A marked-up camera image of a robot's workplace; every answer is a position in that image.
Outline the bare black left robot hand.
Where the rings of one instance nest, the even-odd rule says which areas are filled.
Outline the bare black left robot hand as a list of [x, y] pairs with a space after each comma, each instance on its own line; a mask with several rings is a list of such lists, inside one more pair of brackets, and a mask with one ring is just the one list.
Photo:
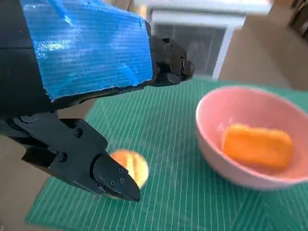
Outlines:
[[107, 140], [58, 110], [86, 100], [177, 85], [193, 76], [186, 51], [141, 16], [100, 0], [0, 3], [0, 132], [23, 161], [96, 195], [139, 201]]

